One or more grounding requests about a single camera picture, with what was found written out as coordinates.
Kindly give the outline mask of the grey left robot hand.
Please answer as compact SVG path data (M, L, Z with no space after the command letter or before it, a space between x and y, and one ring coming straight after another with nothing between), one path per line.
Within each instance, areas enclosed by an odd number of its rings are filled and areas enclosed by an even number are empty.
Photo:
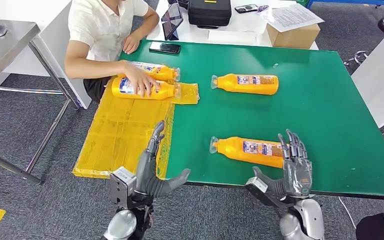
M168 180L162 180L157 177L157 153L161 140L164 138L162 134L164 128L164 120L159 121L154 127L148 145L139 157L135 173L135 192L154 198L162 197L185 184L191 173L190 169L185 168L179 175Z

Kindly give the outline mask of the person's right hand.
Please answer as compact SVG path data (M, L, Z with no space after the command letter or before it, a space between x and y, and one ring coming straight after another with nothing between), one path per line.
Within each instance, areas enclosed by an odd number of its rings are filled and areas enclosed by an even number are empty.
M121 61L121 65L121 72L131 82L134 94L140 94L142 97L147 95L149 97L153 89L156 91L160 90L160 84L140 68L124 60Z

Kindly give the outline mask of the person's left hand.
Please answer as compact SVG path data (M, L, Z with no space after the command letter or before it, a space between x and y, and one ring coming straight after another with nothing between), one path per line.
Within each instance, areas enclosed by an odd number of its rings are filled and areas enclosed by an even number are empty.
M127 36L124 40L124 44L122 47L122 52L129 55L133 52L135 52L140 44L142 37L135 33L131 33L129 36Z

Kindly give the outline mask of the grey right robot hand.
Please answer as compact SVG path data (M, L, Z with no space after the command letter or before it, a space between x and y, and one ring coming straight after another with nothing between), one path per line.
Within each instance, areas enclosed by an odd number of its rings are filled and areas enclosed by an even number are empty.
M252 170L254 176L262 180L267 188L277 195L304 198L309 195L312 188L312 162L308 159L305 144L299 136L289 129L285 132L288 141L282 134L278 134L283 159L283 177L271 179L256 166Z

